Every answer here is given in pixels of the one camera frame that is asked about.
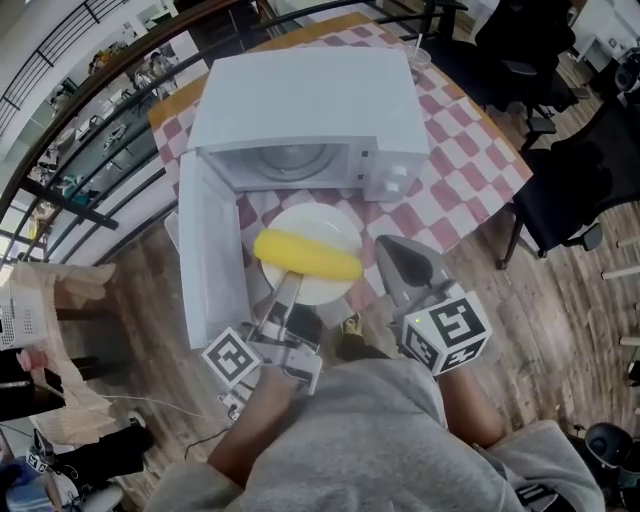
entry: white plate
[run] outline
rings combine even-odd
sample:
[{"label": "white plate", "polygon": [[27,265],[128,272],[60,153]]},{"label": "white plate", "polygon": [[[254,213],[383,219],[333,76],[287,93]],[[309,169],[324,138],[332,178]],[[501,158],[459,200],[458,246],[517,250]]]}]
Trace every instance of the white plate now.
[{"label": "white plate", "polygon": [[[268,227],[322,242],[353,256],[360,257],[362,252],[362,239],[356,227],[344,213],[326,204],[303,203],[292,206],[273,219]],[[268,263],[262,263],[262,270],[275,290],[285,271]],[[305,276],[296,302],[307,306],[326,304],[342,297],[352,284],[353,281],[330,281]]]}]

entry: person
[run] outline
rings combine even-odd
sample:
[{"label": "person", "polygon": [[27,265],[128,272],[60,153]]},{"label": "person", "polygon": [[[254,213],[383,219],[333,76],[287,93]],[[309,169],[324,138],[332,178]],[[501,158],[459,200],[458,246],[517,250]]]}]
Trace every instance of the person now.
[{"label": "person", "polygon": [[[23,259],[23,255],[18,254],[18,260]],[[119,362],[101,362],[92,356],[74,358],[72,362],[84,380],[110,375],[125,366]],[[0,351],[0,421],[33,416],[66,405],[62,398],[62,380],[47,365],[46,354],[31,347]],[[31,371],[37,369],[44,369],[49,389],[34,382]]]},{"label": "person", "polygon": [[[65,197],[69,198],[69,196],[75,191],[78,184],[82,181],[82,176],[60,176],[55,183],[56,188],[60,191],[60,193]],[[89,204],[89,201],[94,199],[99,192],[97,190],[93,190],[91,185],[85,185],[79,192],[77,192],[73,201],[81,204],[82,206],[86,206]]]},{"label": "person", "polygon": [[[364,347],[361,323],[345,329]],[[603,496],[552,421],[507,435],[470,365],[438,376],[376,349],[320,376],[313,396],[262,366],[206,463],[167,470],[146,512],[600,512]]]},{"label": "person", "polygon": [[59,85],[58,87],[56,87],[54,95],[49,100],[51,107],[53,107],[54,116],[65,107],[70,98],[71,94],[63,85]]},{"label": "person", "polygon": [[129,421],[97,443],[56,455],[44,475],[13,454],[0,430],[0,512],[58,512],[111,478],[142,471],[153,436],[138,413],[130,413]]},{"label": "person", "polygon": [[[171,61],[162,53],[153,52],[149,57],[149,67],[151,69],[151,75],[155,80],[166,75],[171,70],[173,65],[171,64]],[[173,94],[177,90],[178,84],[176,83],[175,78],[169,78],[165,80],[157,88],[161,99],[171,96],[171,94]]]}]

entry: railing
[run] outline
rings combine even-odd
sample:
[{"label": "railing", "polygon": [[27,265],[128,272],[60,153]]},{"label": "railing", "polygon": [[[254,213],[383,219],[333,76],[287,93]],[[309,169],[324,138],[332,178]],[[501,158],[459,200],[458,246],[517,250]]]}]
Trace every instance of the railing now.
[{"label": "railing", "polygon": [[[28,154],[20,162],[16,172],[12,176],[5,192],[0,197],[0,222],[4,219],[7,210],[17,193],[18,190],[25,190],[35,196],[30,206],[24,211],[22,220],[18,224],[17,228],[11,234],[9,245],[5,251],[5,254],[0,261],[0,269],[5,262],[11,262],[9,254],[11,253],[12,246],[16,242],[28,243],[29,246],[23,254],[20,255],[21,260],[29,258],[34,248],[44,248],[43,260],[48,261],[53,251],[60,247],[60,244],[66,239],[66,237],[81,223],[90,222],[93,225],[85,232],[85,234],[68,250],[68,252],[61,258],[57,258],[62,263],[69,260],[69,258],[101,227],[107,229],[116,229],[118,227],[117,221],[114,219],[115,215],[122,210],[131,200],[133,200],[140,193],[144,192],[151,184],[155,183],[164,174],[164,169],[154,173],[152,176],[140,183],[134,190],[129,192],[126,197],[119,201],[115,206],[112,206],[108,211],[99,213],[96,211],[98,204],[111,196],[111,194],[118,189],[122,184],[128,181],[136,172],[142,169],[147,163],[153,160],[158,155],[158,150],[155,143],[148,145],[144,149],[138,149],[136,155],[133,155],[133,161],[123,169],[117,179],[109,186],[105,187],[100,193],[89,200],[85,205],[80,205],[74,201],[74,197],[86,187],[92,179],[95,179],[104,172],[104,169],[112,162],[119,154],[133,147],[141,139],[149,138],[151,134],[151,128],[146,117],[143,121],[140,121],[135,128],[126,134],[117,145],[108,150],[106,154],[102,155],[93,166],[87,168],[82,167],[83,179],[78,183],[73,190],[68,193],[67,197],[63,197],[60,193],[53,189],[54,183],[57,179],[69,172],[70,169],[78,162],[78,160],[88,151],[91,150],[92,145],[95,142],[99,142],[98,137],[105,133],[109,127],[113,127],[115,121],[120,120],[125,115],[132,115],[134,109],[140,110],[141,106],[148,100],[149,97],[153,97],[153,91],[161,84],[173,79],[178,73],[189,68],[194,63],[200,60],[206,60],[215,58],[216,55],[221,53],[241,53],[242,51],[249,49],[260,42],[269,39],[269,34],[278,35],[282,32],[283,27],[296,19],[309,16],[311,14],[321,12],[336,7],[344,7],[354,4],[368,4],[373,7],[383,16],[376,21],[378,23],[390,23],[394,21],[404,22],[407,20],[425,20],[433,17],[443,16],[442,13],[434,12],[433,10],[425,13],[411,13],[408,9],[401,4],[398,0],[390,0],[392,3],[405,9],[407,14],[400,16],[389,16],[384,10],[375,7],[373,0],[337,0],[329,2],[323,5],[303,9],[293,12],[291,14],[272,18],[274,13],[266,5],[260,5],[266,0],[259,0],[258,12],[261,15],[261,19],[256,17],[255,11],[252,9],[248,2],[234,1],[234,0],[222,0],[222,1],[208,1],[203,2],[196,7],[189,9],[181,13],[176,18],[165,22],[163,25],[154,29],[144,38],[136,41],[129,46],[123,53],[119,54],[116,58],[109,62],[105,68],[100,70],[96,75],[88,79],[82,87],[74,94],[69,101],[64,111],[60,112],[54,119],[51,126],[45,131],[42,137],[34,144],[29,150]],[[452,9],[454,3],[450,0],[446,0],[446,8]],[[455,9],[464,9],[464,6],[460,4],[455,5]],[[213,41],[206,48],[202,49],[196,55],[186,59],[185,61],[177,64],[169,70],[161,78],[150,83],[143,89],[138,90],[130,98],[126,99],[123,103],[117,106],[114,111],[95,128],[82,143],[61,163],[57,171],[42,185],[31,180],[29,171],[37,163],[38,159],[43,155],[49,145],[56,139],[56,137],[65,129],[67,124],[86,106],[92,98],[96,96],[101,90],[104,89],[113,79],[118,77],[124,70],[128,69],[134,62],[138,61],[142,56],[150,53],[156,49],[159,45],[168,41],[175,35],[189,29],[193,29],[200,22],[209,20],[212,16],[227,16],[229,22],[233,26],[233,33],[230,35],[222,35],[224,31],[220,32],[220,36],[212,36]],[[445,26],[451,26],[452,22],[447,19]],[[408,34],[406,39],[412,39],[417,37],[417,32]],[[36,235],[32,238],[25,239],[24,236],[20,236],[23,227],[28,222],[30,215],[34,212],[36,207],[41,201],[47,201],[53,204],[56,208],[53,214],[40,226]],[[41,242],[43,235],[47,232],[49,227],[53,224],[56,218],[62,211],[68,211],[75,215],[75,218],[67,225],[62,233],[57,237],[55,241],[47,244],[46,248]],[[0,230],[0,238],[7,236],[8,233],[3,233]]]},{"label": "railing", "polygon": [[38,82],[91,27],[128,0],[86,0],[29,56],[0,98],[0,137]]}]

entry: hand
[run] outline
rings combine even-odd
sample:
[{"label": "hand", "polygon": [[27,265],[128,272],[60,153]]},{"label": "hand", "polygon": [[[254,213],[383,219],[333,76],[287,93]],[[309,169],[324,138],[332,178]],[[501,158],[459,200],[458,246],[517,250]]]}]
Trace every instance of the hand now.
[{"label": "hand", "polygon": [[274,365],[262,365],[256,390],[261,394],[275,394],[291,397],[300,387],[300,381],[287,375],[282,368]]},{"label": "hand", "polygon": [[16,354],[16,359],[20,363],[20,367],[25,372],[45,368],[49,364],[47,354],[42,350],[29,348],[23,349]]}]

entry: checkered tablecloth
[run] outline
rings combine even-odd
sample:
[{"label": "checkered tablecloth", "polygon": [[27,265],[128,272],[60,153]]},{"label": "checkered tablecloth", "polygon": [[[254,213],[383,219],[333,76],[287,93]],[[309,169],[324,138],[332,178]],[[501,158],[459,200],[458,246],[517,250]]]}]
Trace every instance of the checkered tablecloth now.
[{"label": "checkered tablecloth", "polygon": [[[368,23],[301,46],[343,45],[402,47],[402,42]],[[253,241],[286,208],[308,201],[329,204],[344,212],[358,228],[365,277],[354,284],[347,301],[351,310],[359,311],[385,293],[374,261],[377,236],[406,236],[444,253],[502,208],[531,177],[527,165],[495,125],[437,69],[427,69],[416,89],[432,152],[427,169],[402,201],[369,203],[359,193],[335,189],[276,190],[239,196],[245,268],[253,303],[270,293],[251,256]],[[197,100],[154,131],[160,156],[174,182],[179,179],[179,157],[186,149],[196,108]],[[350,309],[343,308],[338,316],[348,314]]]}]

